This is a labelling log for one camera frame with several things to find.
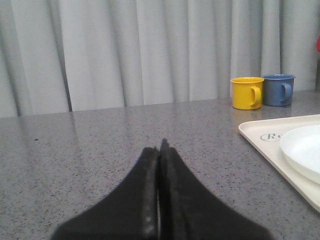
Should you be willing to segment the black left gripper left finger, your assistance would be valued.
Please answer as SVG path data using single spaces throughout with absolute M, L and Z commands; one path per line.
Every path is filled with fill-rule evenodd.
M 158 239 L 158 158 L 143 149 L 123 181 L 103 200 L 61 224 L 53 240 Z

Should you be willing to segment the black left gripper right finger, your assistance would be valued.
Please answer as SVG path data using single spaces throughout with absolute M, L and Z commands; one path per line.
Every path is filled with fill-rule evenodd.
M 271 240 L 271 233 L 213 195 L 163 139 L 159 158 L 160 239 Z

